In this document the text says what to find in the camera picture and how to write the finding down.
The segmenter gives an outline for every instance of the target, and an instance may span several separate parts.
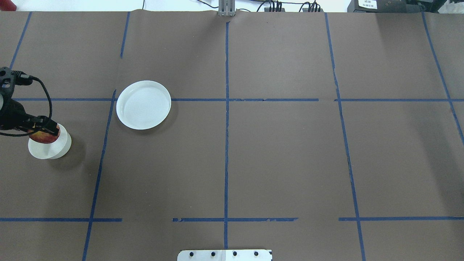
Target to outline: sticker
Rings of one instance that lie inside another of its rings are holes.
[[[359,7],[369,8],[369,9],[377,9],[377,1],[376,0],[358,0]]]

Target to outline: white bracket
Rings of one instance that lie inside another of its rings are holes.
[[[235,0],[219,0],[219,16],[235,16]]]
[[[184,250],[177,261],[272,261],[272,250]]]

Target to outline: white plastic mount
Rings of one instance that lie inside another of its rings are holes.
[[[272,250],[184,250],[177,261],[272,261]]]

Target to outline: red object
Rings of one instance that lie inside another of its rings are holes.
[[[0,10],[16,11],[16,5],[11,0],[0,0]]]

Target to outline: blue line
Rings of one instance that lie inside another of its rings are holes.
[[[245,98],[245,99],[229,99],[231,102],[318,102],[319,99],[313,98],[289,98],[289,99],[260,99],[260,98]]]
[[[440,74],[441,83],[443,84],[443,88],[445,89],[445,92],[446,92],[446,97],[448,98],[448,101],[450,103],[450,107],[451,107],[451,111],[453,113],[454,121],[456,122],[456,126],[457,126],[458,132],[459,132],[459,136],[461,137],[461,142],[464,145],[463,131],[461,129],[461,125],[459,124],[459,120],[458,120],[458,117],[456,115],[456,111],[454,110],[454,105],[453,105],[453,102],[451,101],[450,92],[448,91],[448,87],[446,86],[445,78],[443,77],[443,73],[441,72],[440,63],[438,62],[437,55],[435,54],[435,49],[433,48],[432,39],[430,38],[429,29],[427,27],[427,21],[425,20],[424,11],[422,11],[421,13],[422,13],[422,21],[424,22],[425,33],[427,35],[427,39],[429,40],[430,49],[432,51],[433,58],[435,59],[435,63],[437,65],[438,73]]]
[[[103,140],[102,156],[100,157],[100,165],[98,167],[97,183],[95,184],[95,192],[93,194],[92,209],[90,210],[90,220],[89,220],[89,226],[87,228],[87,236],[85,238],[84,253],[82,255],[82,261],[85,261],[85,259],[87,258],[87,250],[89,248],[90,233],[92,232],[93,215],[95,213],[95,205],[97,204],[98,187],[100,185],[100,178],[102,176],[103,158],[105,157],[105,152],[106,152],[106,142],[108,140],[108,131],[110,129],[111,116],[113,115],[113,105],[115,102],[115,96],[116,96],[116,90],[113,92],[113,97],[111,98],[110,113],[108,114],[108,122],[106,124],[105,138]]]
[[[226,23],[226,151],[224,176],[224,249],[228,249],[229,218],[229,22]]]
[[[338,221],[415,221],[415,220],[464,220],[464,216],[379,216],[379,217],[340,217]]]
[[[14,98],[15,101],[47,101],[47,98]],[[110,102],[110,98],[51,98],[52,101]]]
[[[0,217],[0,222],[89,222],[90,218]],[[122,218],[96,218],[93,222],[122,222]]]
[[[338,80],[337,80],[337,76],[335,74],[335,59],[334,59],[334,51],[333,51],[333,48],[332,48],[332,39],[330,38],[329,18],[327,17],[327,13],[324,13],[324,16],[325,16],[325,26],[327,28],[327,38],[329,40],[330,58],[332,59],[332,70],[334,72],[334,81],[335,81],[336,92],[337,92],[338,110],[340,112],[340,120],[342,122],[343,139],[344,139],[344,142],[345,142],[345,151],[346,151],[347,160],[348,160],[349,177],[350,177],[350,181],[351,181],[351,192],[353,194],[354,212],[356,214],[356,218],[359,219],[358,200],[356,198],[356,189],[355,189],[355,186],[354,186],[353,169],[352,169],[352,166],[351,166],[351,157],[350,157],[350,154],[349,154],[348,138],[347,138],[346,129],[345,129],[345,120],[343,119],[343,111],[342,111],[342,102],[341,102],[341,97],[340,97],[340,89],[338,87]],[[361,222],[358,220],[356,223],[357,223],[357,227],[358,227],[358,237],[359,237],[359,245],[360,245],[360,248],[361,248],[361,258],[362,258],[362,261],[366,261],[366,254],[365,254],[365,251],[364,251],[364,241],[363,241],[363,238],[362,238]]]
[[[448,102],[448,99],[340,99],[342,102]]]
[[[122,58],[122,54],[124,53],[124,46],[126,45],[126,35],[127,35],[127,27],[129,26],[129,17],[130,17],[130,12],[127,12],[126,27],[124,29],[124,36],[122,38],[122,44],[121,44],[121,55],[120,55],[121,58]]]
[[[16,46],[16,51],[14,51],[13,59],[11,60],[10,69],[13,69],[14,61],[16,60],[16,55],[18,55],[19,47],[21,46],[21,43],[23,41],[29,21],[31,20],[31,15],[32,15],[32,12],[29,12],[29,15],[27,16],[26,24],[24,25],[23,33],[21,34],[21,37],[19,38],[18,46]]]
[[[171,99],[173,102],[225,102],[226,99],[202,99],[202,98],[173,98]]]
[[[297,217],[229,217],[228,222],[293,222]],[[173,222],[223,222],[221,217],[204,217],[204,218],[173,218]]]

